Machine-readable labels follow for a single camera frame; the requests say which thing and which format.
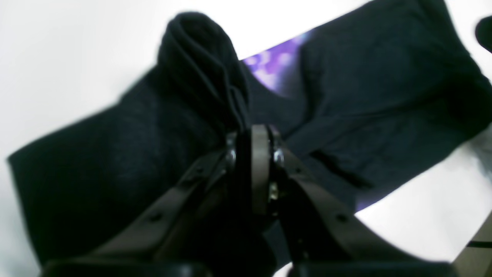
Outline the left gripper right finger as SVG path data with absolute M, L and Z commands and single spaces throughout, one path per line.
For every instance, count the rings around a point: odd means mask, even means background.
M 294 270 L 452 270 L 383 240 L 325 191 L 272 126 L 252 126 L 252 212 L 278 219 Z

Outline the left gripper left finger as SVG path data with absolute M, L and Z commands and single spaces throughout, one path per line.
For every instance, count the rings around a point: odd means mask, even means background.
M 231 191 L 248 185 L 251 133 L 229 133 L 223 148 L 198 158 L 179 182 L 123 231 L 84 256 L 53 260 L 47 270 L 207 270 L 198 251 L 219 224 L 239 216 Z

